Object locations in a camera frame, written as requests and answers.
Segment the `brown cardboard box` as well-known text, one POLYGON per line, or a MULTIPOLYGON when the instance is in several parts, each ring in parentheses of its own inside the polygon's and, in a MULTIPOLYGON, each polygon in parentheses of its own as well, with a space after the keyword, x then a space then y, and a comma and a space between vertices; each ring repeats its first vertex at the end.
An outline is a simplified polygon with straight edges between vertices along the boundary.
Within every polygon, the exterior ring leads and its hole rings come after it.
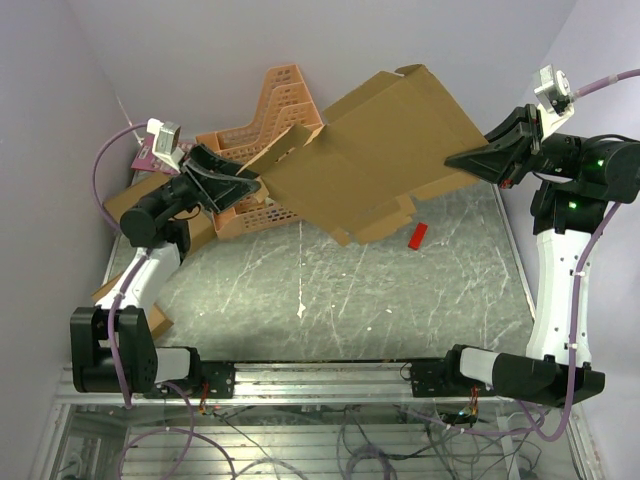
POLYGON ((425 65, 381 71, 328 107, 326 124, 272 150, 290 152, 259 175, 277 202, 338 244, 379 241, 411 222, 417 200, 476 183, 446 167, 486 145, 480 130, 425 65))

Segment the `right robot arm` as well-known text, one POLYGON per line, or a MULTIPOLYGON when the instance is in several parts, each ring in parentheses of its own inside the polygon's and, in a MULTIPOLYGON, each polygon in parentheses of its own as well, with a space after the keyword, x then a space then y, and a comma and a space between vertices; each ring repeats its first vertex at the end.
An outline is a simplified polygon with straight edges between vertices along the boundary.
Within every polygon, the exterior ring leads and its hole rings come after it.
POLYGON ((613 208, 639 193, 639 143, 614 134, 591 138, 552 132, 544 111, 517 107, 487 134, 487 145, 445 164, 502 189, 543 175, 530 213, 539 257, 534 326, 522 356, 456 345, 440 373, 450 394, 475 383, 497 395, 563 407, 601 393, 587 334, 591 256, 613 208))

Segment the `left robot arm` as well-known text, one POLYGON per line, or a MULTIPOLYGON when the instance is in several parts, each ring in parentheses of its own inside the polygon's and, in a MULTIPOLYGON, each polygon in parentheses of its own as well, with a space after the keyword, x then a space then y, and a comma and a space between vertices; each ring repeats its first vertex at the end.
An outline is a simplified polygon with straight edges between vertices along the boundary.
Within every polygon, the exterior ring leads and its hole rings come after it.
POLYGON ((261 183, 258 174, 202 144, 179 168, 122 214, 121 232, 136 254, 94 306, 79 307, 71 316, 73 383, 80 393, 120 393, 129 400, 168 380, 178 395, 192 397, 203 387, 196 349, 156 347, 147 316, 191 248, 181 213, 223 213, 257 193, 261 183))

